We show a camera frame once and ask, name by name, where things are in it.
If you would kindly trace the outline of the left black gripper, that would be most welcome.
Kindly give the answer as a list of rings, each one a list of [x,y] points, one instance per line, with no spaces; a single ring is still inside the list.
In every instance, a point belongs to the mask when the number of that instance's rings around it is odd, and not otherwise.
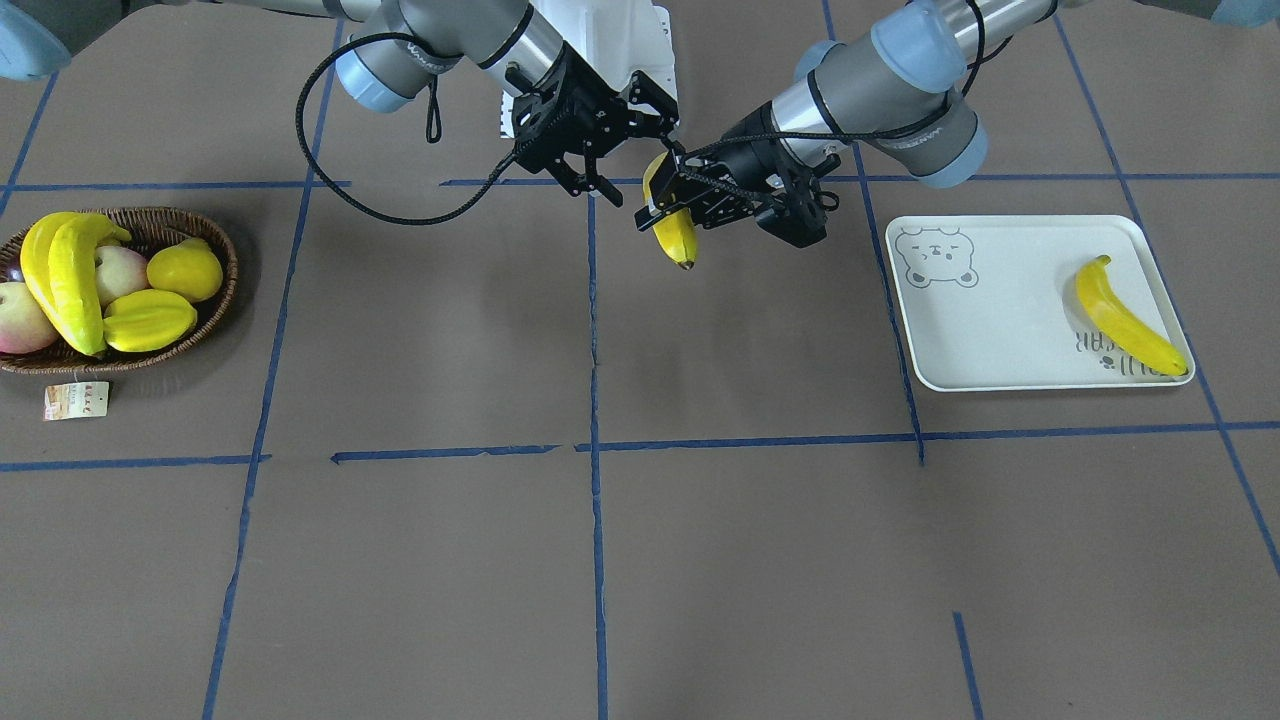
[[[781,188],[782,165],[809,167],[820,179],[831,173],[831,155],[810,165],[797,159],[788,133],[746,132],[681,154],[666,150],[648,165],[648,205],[634,213],[639,231],[695,232],[741,219]]]

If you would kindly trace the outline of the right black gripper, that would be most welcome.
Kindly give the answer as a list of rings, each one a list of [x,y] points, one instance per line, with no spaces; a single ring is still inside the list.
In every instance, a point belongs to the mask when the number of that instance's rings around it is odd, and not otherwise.
[[[559,161],[559,186],[570,196],[595,193],[622,208],[625,196],[598,170],[598,158],[627,137],[673,146],[678,104],[646,72],[630,76],[623,97],[566,45],[538,82],[531,68],[515,61],[508,82],[518,91],[511,113],[515,163],[549,170]],[[570,165],[571,155],[582,158],[581,169]]]

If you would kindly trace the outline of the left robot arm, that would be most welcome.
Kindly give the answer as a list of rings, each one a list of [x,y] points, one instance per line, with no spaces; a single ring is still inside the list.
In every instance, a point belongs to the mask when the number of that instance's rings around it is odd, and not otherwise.
[[[860,38],[812,46],[794,82],[717,141],[673,146],[646,169],[635,214],[681,266],[700,228],[754,220],[795,247],[826,237],[838,200],[820,181],[867,143],[936,188],[972,178],[988,152],[966,102],[977,72],[1061,1],[908,1]]]

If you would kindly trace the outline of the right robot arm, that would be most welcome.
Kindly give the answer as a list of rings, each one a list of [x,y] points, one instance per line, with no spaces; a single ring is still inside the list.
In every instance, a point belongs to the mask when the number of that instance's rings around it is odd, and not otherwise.
[[[677,100],[645,70],[611,82],[530,1],[5,1],[3,78],[37,83],[99,49],[113,29],[133,40],[156,29],[179,72],[239,73],[298,87],[291,123],[317,117],[319,86],[332,79],[358,108],[407,108],[439,90],[448,70],[470,69],[509,96],[513,137],[481,190],[518,169],[566,193],[625,197],[600,169],[628,141],[667,147]]]

